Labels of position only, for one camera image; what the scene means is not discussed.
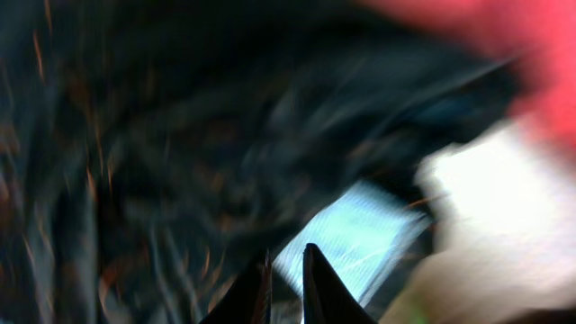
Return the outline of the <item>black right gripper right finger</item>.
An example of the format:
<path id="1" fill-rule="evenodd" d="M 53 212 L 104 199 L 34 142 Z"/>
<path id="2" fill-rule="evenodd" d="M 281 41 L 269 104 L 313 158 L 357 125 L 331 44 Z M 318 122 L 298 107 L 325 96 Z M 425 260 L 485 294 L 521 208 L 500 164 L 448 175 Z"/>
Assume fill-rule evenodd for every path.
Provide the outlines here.
<path id="1" fill-rule="evenodd" d="M 304 250 L 302 277 L 305 324 L 376 324 L 315 244 Z"/>

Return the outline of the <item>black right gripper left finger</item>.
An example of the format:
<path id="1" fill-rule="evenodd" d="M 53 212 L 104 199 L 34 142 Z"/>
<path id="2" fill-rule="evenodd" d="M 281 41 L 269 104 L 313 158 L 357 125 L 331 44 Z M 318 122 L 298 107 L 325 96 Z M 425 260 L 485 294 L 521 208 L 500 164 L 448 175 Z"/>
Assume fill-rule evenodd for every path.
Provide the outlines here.
<path id="1" fill-rule="evenodd" d="M 261 251 L 201 324 L 269 324 L 271 300 L 272 260 Z"/>

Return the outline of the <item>black patterned sports jersey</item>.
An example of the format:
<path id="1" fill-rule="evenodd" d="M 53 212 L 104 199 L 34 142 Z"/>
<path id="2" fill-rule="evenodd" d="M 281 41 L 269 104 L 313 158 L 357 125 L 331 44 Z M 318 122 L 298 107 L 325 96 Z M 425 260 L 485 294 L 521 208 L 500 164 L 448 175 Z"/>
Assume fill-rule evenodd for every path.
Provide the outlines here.
<path id="1" fill-rule="evenodd" d="M 507 59 L 353 1 L 3 1 L 1 320 L 197 323 L 517 90 Z"/>

